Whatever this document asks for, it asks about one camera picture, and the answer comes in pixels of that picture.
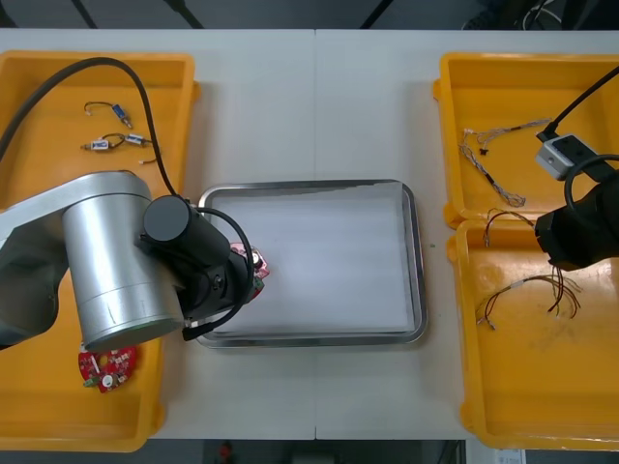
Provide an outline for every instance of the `tray rim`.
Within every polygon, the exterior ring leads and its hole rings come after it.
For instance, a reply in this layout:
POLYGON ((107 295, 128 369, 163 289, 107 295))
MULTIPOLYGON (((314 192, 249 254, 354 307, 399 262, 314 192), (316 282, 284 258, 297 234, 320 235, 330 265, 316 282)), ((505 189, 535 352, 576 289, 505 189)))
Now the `tray rim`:
POLYGON ((424 263, 421 253, 421 238, 415 197, 411 189, 403 182, 393 179, 361 179, 361 180, 325 180, 325 181, 288 181, 264 182, 248 184, 223 184, 207 188, 200 196, 198 206, 209 206, 213 196, 223 191, 239 191, 248 189, 348 189, 353 187, 374 186, 377 184, 400 184, 402 187, 402 204, 405 214, 404 233, 408 258, 409 275, 417 278, 417 285, 409 278, 411 291, 411 310, 414 318, 412 331, 400 333, 349 333, 347 335, 330 334, 327 336, 298 338, 271 338, 255 339, 220 339, 207 333, 197 340, 201 345, 209 348, 243 348, 243 347, 311 347, 311 346, 353 346, 353 345, 384 345, 412 343, 419 339, 427 327, 426 287, 424 280, 424 263))

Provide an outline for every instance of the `stainless steel tray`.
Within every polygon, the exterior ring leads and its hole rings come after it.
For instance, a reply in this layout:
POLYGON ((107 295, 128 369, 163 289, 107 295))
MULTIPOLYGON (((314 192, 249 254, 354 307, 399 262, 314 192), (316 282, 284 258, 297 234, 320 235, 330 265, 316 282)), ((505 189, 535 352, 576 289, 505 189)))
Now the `stainless steel tray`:
MULTIPOLYGON (((402 270, 406 276, 402 285, 408 301, 406 317, 409 321, 405 330, 385 331, 363 331, 363 332, 303 332, 296 331, 295 333, 280 333, 276 331, 264 331, 263 333, 248 333, 242 332, 213 332, 203 335, 198 341, 212 348, 236 348, 249 346, 263 347, 283 347, 283 346, 325 346, 325 345, 372 345, 372 344, 394 344, 394 343, 409 343, 418 339, 427 325, 427 310, 426 297, 424 290, 424 268, 421 255, 419 225, 417 220, 417 212, 415 208, 415 200, 412 191, 403 183, 392 180, 360 180, 360 181, 308 181, 308 182, 278 182, 278 183, 263 183, 263 184, 242 184, 242 185, 224 185, 206 190, 199 201, 199 206, 219 208, 222 211, 232 214, 223 207, 218 206, 218 202, 237 201, 238 199, 247 198, 248 202, 259 203, 261 198, 279 198, 290 195, 302 195, 322 192, 337 192, 342 189, 353 188, 379 188, 393 187, 396 192, 395 202, 399 202, 398 196, 401 196, 401 217, 403 218, 403 226, 401 227, 400 235, 402 240, 402 248, 405 251, 401 253, 402 270)), ((244 218, 234 216, 245 228, 244 218)), ((211 219, 216 225, 218 222, 215 218, 211 219)), ((251 230, 246 229, 250 242, 253 246, 261 249, 261 243, 252 241, 251 230)), ((231 241, 236 241, 234 235, 228 236, 231 241)), ((278 271, 278 263, 270 261, 268 254, 265 254, 265 259, 269 263, 272 273, 278 271)), ((265 292, 269 289, 269 275, 265 279, 265 292)), ((242 311, 251 311, 252 303, 241 309, 242 311)), ((232 321, 225 324, 221 328, 224 329, 232 321)))

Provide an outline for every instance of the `white table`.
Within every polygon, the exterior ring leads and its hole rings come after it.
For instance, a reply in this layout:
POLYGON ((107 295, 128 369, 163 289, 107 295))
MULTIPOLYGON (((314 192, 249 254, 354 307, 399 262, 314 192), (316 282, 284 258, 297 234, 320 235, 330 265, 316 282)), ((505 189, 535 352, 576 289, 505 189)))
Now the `white table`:
POLYGON ((0 31, 0 48, 191 53, 186 194, 220 183, 394 178, 422 228, 429 325, 410 346, 212 351, 166 340, 158 438, 463 439, 438 111, 454 50, 618 53, 618 33, 0 31))

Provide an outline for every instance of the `yellow plastic tray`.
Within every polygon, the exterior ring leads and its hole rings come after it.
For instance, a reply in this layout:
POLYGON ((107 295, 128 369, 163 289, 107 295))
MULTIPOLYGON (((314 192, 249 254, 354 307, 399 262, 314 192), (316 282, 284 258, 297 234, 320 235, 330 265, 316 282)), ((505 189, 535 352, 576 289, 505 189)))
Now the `yellow plastic tray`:
POLYGON ((619 450, 619 285, 616 260, 569 273, 582 309, 546 309, 549 284, 527 282, 499 297, 491 320, 476 309, 489 294, 550 272, 522 222, 467 220, 448 242, 457 282, 465 400, 463 424, 492 448, 619 450))
MULTIPOLYGON (((441 117, 447 223, 456 227, 466 219, 485 218, 490 208, 514 209, 459 152, 457 145, 465 128, 486 131, 554 118, 618 63, 619 55, 445 55, 440 79, 434 84, 434 96, 439 101, 441 117)), ((578 135, 598 153, 617 153, 618 123, 619 79, 614 79, 571 113, 561 123, 559 132, 578 135)), ((535 134, 541 129, 502 135, 489 144, 487 156, 478 156, 503 188, 526 197, 524 207, 514 210, 530 218, 565 205, 563 184, 535 163, 542 146, 535 134)), ((593 183, 580 176, 575 181, 575 198, 591 187, 593 183)))
MULTIPOLYGON (((127 62, 146 86, 162 157, 180 191, 192 102, 193 60, 182 54, 12 51, 0 55, 0 131, 19 105, 61 68, 91 56, 127 62)), ((28 115, 0 162, 0 208, 4 209, 83 174, 129 169, 153 193, 166 193, 150 148, 125 144, 110 153, 79 146, 109 132, 128 133, 108 107, 84 114, 87 101, 118 102, 129 113, 133 133, 148 136, 137 90, 121 70, 96 67, 53 89, 28 115)), ((59 290, 58 319, 47 332, 0 352, 0 450, 101 450, 140 448, 162 424, 159 404, 162 342, 140 347, 130 382, 110 393, 82 387, 77 367, 81 333, 69 273, 59 290)))

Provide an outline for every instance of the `blue connector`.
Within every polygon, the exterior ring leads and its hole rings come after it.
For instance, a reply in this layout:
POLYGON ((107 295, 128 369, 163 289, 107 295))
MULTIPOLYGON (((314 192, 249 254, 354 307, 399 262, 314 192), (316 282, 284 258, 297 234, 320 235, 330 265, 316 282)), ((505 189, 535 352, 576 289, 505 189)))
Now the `blue connector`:
POLYGON ((133 129, 132 123, 129 121, 129 116, 127 116, 127 113, 125 113, 123 108, 120 107, 120 104, 116 103, 113 104, 111 107, 112 111, 114 111, 114 114, 116 114, 118 119, 120 119, 121 122, 129 129, 133 129))

